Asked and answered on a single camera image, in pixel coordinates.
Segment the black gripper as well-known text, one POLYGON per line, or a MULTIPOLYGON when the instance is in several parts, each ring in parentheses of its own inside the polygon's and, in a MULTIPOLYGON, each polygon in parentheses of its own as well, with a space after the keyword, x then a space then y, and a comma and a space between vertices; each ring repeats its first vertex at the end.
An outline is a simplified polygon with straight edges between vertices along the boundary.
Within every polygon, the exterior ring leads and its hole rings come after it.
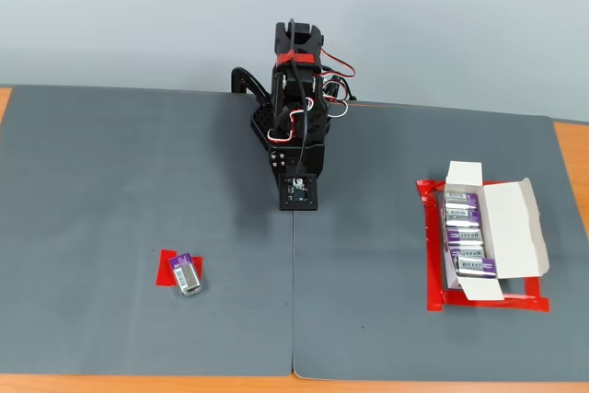
POLYGON ((283 147, 271 146, 268 158, 274 174, 301 173, 319 176, 324 167, 325 133, 313 133, 307 136, 306 147, 302 149, 303 140, 295 138, 283 147))

